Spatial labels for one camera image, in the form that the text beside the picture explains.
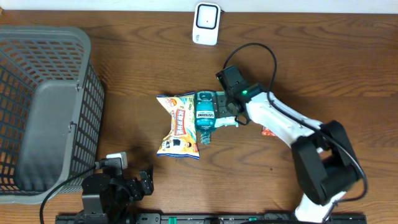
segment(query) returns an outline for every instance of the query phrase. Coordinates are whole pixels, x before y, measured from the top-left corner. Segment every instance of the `basket bottom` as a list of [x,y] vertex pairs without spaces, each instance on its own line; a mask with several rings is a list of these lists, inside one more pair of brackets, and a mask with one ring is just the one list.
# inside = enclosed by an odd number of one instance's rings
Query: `basket bottom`
[[73,135],[76,95],[75,81],[47,81],[36,89],[16,167],[20,190],[45,192],[60,177],[68,137]]

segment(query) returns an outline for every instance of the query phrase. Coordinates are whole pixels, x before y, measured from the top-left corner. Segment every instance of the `yellow snack bag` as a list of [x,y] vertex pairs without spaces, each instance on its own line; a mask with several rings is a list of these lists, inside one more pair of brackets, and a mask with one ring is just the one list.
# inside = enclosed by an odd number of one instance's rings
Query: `yellow snack bag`
[[171,131],[163,138],[158,156],[199,159],[195,129],[195,92],[177,96],[157,96],[159,103],[172,117]]

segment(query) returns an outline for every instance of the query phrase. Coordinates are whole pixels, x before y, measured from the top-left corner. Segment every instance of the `white wall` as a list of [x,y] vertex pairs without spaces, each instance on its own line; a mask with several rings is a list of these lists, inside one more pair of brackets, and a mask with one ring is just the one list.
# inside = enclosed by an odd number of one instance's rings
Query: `white wall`
[[[197,0],[0,0],[3,9],[194,11]],[[212,0],[226,12],[398,13],[398,0]]]

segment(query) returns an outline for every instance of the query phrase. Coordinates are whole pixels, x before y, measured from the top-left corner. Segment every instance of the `gray plastic basket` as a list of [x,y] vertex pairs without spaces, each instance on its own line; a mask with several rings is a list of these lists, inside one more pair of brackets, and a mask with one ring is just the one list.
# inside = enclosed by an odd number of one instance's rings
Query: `gray plastic basket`
[[0,26],[0,203],[40,203],[94,164],[104,90],[90,50],[80,29]]

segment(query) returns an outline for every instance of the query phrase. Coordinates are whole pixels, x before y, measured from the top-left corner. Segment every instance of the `wood grain surface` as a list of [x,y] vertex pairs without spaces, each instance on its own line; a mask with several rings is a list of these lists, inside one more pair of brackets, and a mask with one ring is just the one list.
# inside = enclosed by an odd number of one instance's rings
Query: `wood grain surface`
[[[320,121],[336,119],[369,177],[368,196],[336,212],[363,212],[368,223],[398,218],[398,16],[223,13],[216,46],[192,42],[193,13],[5,11],[0,24],[82,28],[106,83],[98,158],[126,151],[127,176],[155,165],[155,192],[136,206],[164,213],[256,213],[293,210],[302,196],[289,147],[261,127],[226,127],[199,144],[200,160],[157,157],[170,116],[158,94],[221,90],[215,74],[237,47],[260,42],[275,52],[275,95]],[[272,60],[261,48],[231,63],[252,82],[268,84]],[[348,194],[362,190],[356,184]],[[81,193],[59,195],[44,211],[82,209]],[[0,205],[0,223],[38,223],[38,205]]]

